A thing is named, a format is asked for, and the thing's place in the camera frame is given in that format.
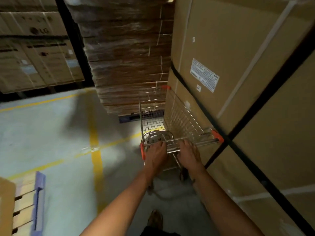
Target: person's right arm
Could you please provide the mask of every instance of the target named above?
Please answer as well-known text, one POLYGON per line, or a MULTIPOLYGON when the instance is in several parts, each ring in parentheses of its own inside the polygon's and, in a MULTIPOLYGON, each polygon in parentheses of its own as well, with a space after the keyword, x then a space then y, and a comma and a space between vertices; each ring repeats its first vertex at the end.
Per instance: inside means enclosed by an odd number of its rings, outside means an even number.
POLYGON ((263 233, 237 204, 222 190, 203 166, 195 145, 180 142, 180 163, 195 180, 202 202, 222 236, 262 236, 263 233))

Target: person's left hand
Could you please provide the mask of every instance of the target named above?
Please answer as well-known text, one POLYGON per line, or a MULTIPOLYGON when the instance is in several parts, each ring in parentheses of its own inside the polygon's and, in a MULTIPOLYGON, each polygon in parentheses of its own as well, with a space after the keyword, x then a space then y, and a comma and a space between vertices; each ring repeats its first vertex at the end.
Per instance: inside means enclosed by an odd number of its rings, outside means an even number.
POLYGON ((150 146, 149 150, 146 152, 146 159, 144 161, 144 171, 146 175, 153 178, 160 172, 166 162, 166 143, 158 141, 150 146))

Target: hand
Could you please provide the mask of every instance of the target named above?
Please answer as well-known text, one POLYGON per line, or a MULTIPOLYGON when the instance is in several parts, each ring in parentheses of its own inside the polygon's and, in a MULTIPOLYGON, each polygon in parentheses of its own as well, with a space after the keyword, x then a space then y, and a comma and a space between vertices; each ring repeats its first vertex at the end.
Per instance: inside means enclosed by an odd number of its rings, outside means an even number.
POLYGON ((179 146, 180 153, 177 158, 191 175, 195 175, 205 169, 201 162, 199 150, 195 145, 185 139, 179 142, 179 146))
POLYGON ((167 161, 166 143, 158 141, 146 152, 144 171, 149 178, 156 176, 167 161))

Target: person's left arm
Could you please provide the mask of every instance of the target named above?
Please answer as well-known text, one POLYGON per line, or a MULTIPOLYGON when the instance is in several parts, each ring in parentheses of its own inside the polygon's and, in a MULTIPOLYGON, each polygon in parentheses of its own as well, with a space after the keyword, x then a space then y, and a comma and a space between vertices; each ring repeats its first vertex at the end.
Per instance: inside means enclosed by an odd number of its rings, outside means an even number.
POLYGON ((147 187, 166 159, 166 143, 158 142, 152 145, 146 153, 144 168, 137 177, 89 224, 80 236, 125 235, 147 187))

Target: black pants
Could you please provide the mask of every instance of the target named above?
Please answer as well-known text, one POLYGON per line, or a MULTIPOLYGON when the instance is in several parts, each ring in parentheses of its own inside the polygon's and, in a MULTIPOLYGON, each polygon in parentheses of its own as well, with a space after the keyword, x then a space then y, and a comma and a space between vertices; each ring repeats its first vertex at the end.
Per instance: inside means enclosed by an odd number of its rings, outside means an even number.
POLYGON ((170 233, 164 232, 163 230, 146 226, 140 236, 180 236, 180 235, 177 233, 170 234, 170 233))

